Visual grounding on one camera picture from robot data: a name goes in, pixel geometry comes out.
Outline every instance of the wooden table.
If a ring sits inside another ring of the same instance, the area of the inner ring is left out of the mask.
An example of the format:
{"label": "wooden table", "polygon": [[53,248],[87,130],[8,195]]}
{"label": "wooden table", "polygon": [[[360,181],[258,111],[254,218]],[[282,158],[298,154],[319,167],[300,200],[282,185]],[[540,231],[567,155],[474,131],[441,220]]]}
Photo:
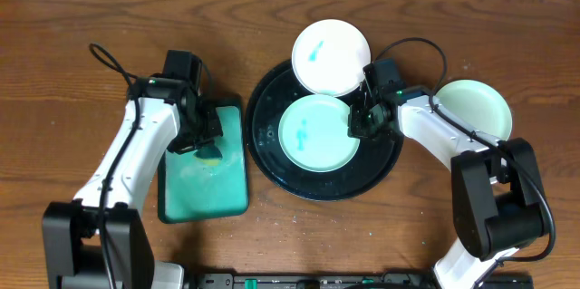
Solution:
{"label": "wooden table", "polygon": [[[89,42],[141,75],[160,72],[168,49],[192,51],[220,90],[246,102],[301,30],[325,18],[359,27],[375,53],[427,37],[447,52],[447,81],[480,80],[504,95],[513,136],[536,150],[558,231],[547,260],[505,270],[528,271],[536,288],[577,288],[580,0],[0,0],[0,288],[46,287],[43,211],[73,197],[121,123],[126,85]],[[393,56],[409,84],[439,76],[428,46]],[[380,185],[343,202],[294,197],[247,165],[250,209],[240,217],[164,225],[154,181],[143,223],[157,259],[196,271],[381,273],[433,265],[456,237],[450,174],[412,140]]]}

